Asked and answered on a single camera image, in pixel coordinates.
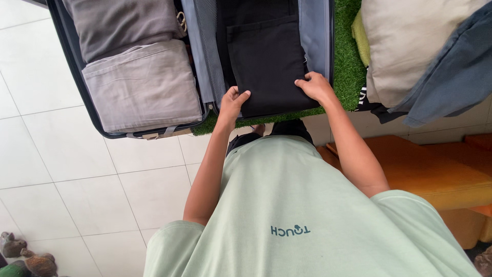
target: pillow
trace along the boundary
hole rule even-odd
[[[363,0],[369,40],[369,102],[394,107],[424,74],[450,34],[489,0]]]

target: green grass mat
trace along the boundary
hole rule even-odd
[[[357,44],[352,38],[352,22],[361,8],[361,0],[335,0],[335,68],[333,84],[335,93],[345,110],[355,110],[359,93],[366,82],[366,68],[362,64]],[[236,128],[279,122],[324,113],[322,107],[252,120],[238,120]],[[194,135],[209,134],[214,130],[217,115],[210,112],[205,122],[192,128]]]

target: animal figurine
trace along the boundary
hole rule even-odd
[[[21,256],[22,248],[28,247],[24,240],[16,240],[14,233],[3,232],[0,236],[0,250],[5,258],[17,258]]]
[[[492,246],[475,257],[475,268],[483,277],[492,276]]]
[[[52,254],[44,253],[36,255],[31,250],[24,248],[21,250],[21,255],[26,258],[24,260],[26,266],[34,275],[39,277],[58,277],[57,265]]]

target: suitcase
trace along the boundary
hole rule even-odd
[[[162,138],[202,124],[210,112],[218,114],[220,101],[226,93],[222,68],[218,58],[215,42],[216,29],[216,2],[215,0],[175,0],[178,11],[183,11],[188,36],[183,38],[191,47],[194,64],[192,70],[195,75],[195,84],[202,103],[202,120],[189,124],[182,124],[167,128],[159,128],[134,133],[108,133],[102,128],[97,111],[92,103],[91,96],[82,75],[86,63],[82,59],[79,37],[75,25],[68,14],[62,0],[47,0],[55,29],[65,54],[68,66],[85,107],[94,127],[101,135],[109,139],[134,138],[146,139]],[[333,85],[334,62],[334,0],[298,0],[299,30],[301,46],[306,52],[309,71],[323,74]],[[257,117],[243,117],[238,120],[254,119]]]

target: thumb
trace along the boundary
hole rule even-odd
[[[300,88],[302,88],[302,89],[304,89],[304,86],[305,86],[307,83],[308,83],[307,81],[304,81],[304,80],[299,80],[299,79],[297,79],[297,80],[295,80],[295,81],[294,81],[294,84],[296,84],[296,86],[298,86],[298,87],[300,87]]]
[[[246,102],[246,100],[248,100],[250,95],[251,95],[251,91],[247,90],[247,91],[241,93],[241,95],[239,95],[236,98],[236,100],[234,100],[234,102],[238,102],[239,105],[242,105],[244,102]]]

